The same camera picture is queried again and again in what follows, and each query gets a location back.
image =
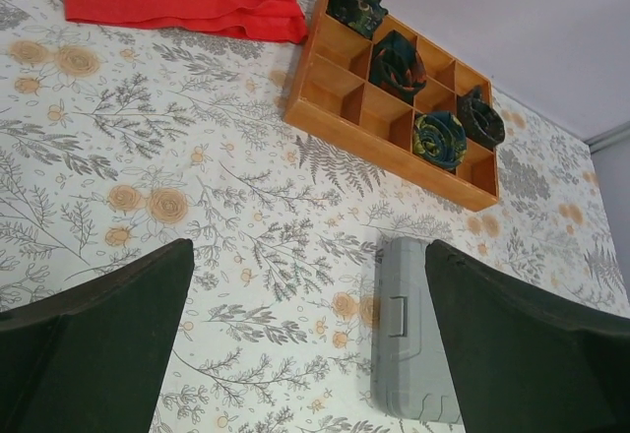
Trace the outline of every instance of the floral tablecloth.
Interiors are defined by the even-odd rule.
[[[501,93],[501,203],[473,214],[285,126],[296,46],[74,25],[62,0],[1,0],[0,34],[0,308],[195,242],[153,432],[463,431],[373,406],[394,235],[630,315],[588,148]]]

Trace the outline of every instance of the patterned rolled fabric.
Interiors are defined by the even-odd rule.
[[[413,105],[415,95],[426,86],[420,55],[398,31],[391,30],[374,45],[370,82],[409,105]]]
[[[484,148],[493,150],[505,140],[503,120],[483,101],[480,86],[457,97],[457,116],[462,120],[466,136]]]
[[[372,39],[388,12],[381,7],[381,0],[329,0],[326,13],[362,36]]]
[[[413,153],[438,167],[452,170],[466,153],[466,133],[449,111],[417,113],[413,124]]]

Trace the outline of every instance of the floral pattern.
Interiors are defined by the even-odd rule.
[[[373,404],[374,274],[398,235],[630,315],[588,147],[502,93],[501,202],[473,214],[284,125],[297,47],[62,6],[0,0],[0,310],[193,239],[153,433],[464,431]]]

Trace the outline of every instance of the gray plastic case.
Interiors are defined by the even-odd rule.
[[[397,238],[384,248],[375,395],[399,418],[462,423],[424,271],[428,243]]]

